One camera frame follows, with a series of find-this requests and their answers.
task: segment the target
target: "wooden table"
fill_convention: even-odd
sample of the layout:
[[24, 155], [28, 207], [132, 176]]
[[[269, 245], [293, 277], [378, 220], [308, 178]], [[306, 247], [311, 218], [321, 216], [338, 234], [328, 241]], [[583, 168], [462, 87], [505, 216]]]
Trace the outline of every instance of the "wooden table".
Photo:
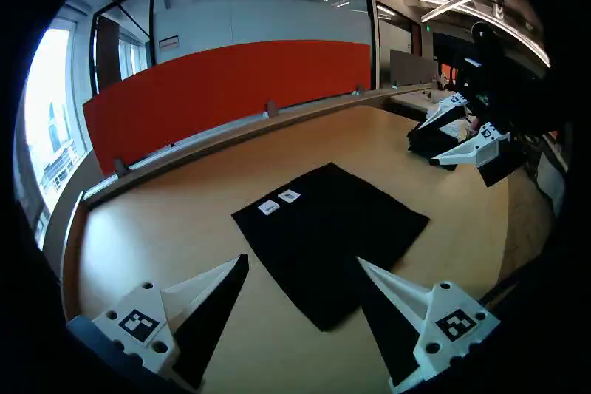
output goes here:
[[318, 331], [230, 215], [333, 161], [431, 218], [393, 271], [425, 286], [450, 279], [481, 296], [502, 262], [506, 180], [486, 188], [473, 166], [429, 166], [407, 151], [415, 124], [356, 106], [208, 155], [94, 208], [81, 247], [83, 314], [98, 315], [143, 281], [168, 287], [247, 252], [250, 273], [203, 394], [388, 393], [389, 375], [361, 310], [334, 332]]

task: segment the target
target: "glass wall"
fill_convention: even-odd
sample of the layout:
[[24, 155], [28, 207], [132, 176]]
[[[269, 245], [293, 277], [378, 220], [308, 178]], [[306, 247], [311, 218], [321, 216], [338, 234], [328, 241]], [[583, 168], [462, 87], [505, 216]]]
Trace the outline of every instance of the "glass wall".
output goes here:
[[390, 51], [412, 51], [413, 22], [383, 4], [377, 4], [380, 33], [380, 87], [392, 86]]
[[[175, 37], [173, 47], [159, 44]], [[157, 63], [216, 47], [273, 40], [372, 45], [368, 1], [154, 0]]]
[[[101, 84], [104, 88], [125, 80], [152, 64], [234, 44], [328, 40], [372, 47], [369, 4], [368, 0], [154, 0], [150, 14], [150, 0], [125, 0], [123, 10], [113, 6], [95, 20], [93, 38], [100, 47], [93, 49], [95, 93]], [[118, 63], [113, 62], [115, 53]], [[373, 69], [373, 55], [368, 63]]]

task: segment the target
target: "small white tag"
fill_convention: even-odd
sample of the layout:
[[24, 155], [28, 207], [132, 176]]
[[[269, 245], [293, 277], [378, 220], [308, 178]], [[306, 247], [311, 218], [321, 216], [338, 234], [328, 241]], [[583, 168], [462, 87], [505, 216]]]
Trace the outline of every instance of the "small white tag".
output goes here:
[[288, 203], [291, 203], [292, 201], [294, 201], [296, 198], [298, 198], [301, 194], [298, 194], [297, 192], [292, 191], [291, 189], [288, 189], [282, 193], [280, 193], [277, 197], [279, 197], [280, 199], [282, 199], [283, 201], [286, 201]]
[[259, 209], [264, 215], [269, 215], [271, 212], [279, 209], [279, 205], [272, 200], [267, 200], [259, 206]]

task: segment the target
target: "desk divider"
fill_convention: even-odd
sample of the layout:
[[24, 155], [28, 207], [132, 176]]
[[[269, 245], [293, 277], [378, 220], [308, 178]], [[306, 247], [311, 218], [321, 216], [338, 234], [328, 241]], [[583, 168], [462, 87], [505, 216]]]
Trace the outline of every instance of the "desk divider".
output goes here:
[[293, 40], [237, 44], [158, 64], [83, 105], [104, 174], [207, 129], [371, 87], [367, 44]]

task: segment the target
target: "folded black cloth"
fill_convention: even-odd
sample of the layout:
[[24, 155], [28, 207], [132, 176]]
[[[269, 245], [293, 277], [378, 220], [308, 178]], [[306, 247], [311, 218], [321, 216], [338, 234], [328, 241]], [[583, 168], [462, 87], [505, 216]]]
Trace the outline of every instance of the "folded black cloth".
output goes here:
[[[286, 191], [289, 202], [279, 197]], [[279, 207], [265, 215], [259, 206], [268, 200]], [[333, 329], [359, 306], [346, 274], [351, 261], [360, 256], [392, 267], [429, 220], [333, 163], [232, 217], [277, 284], [320, 330]]]
[[447, 152], [458, 146], [457, 138], [441, 132], [438, 128], [426, 127], [419, 129], [423, 124], [419, 122], [408, 134], [409, 151], [429, 160], [432, 166], [441, 166], [449, 171], [454, 171], [457, 165], [440, 165], [439, 161], [432, 160], [443, 152]]

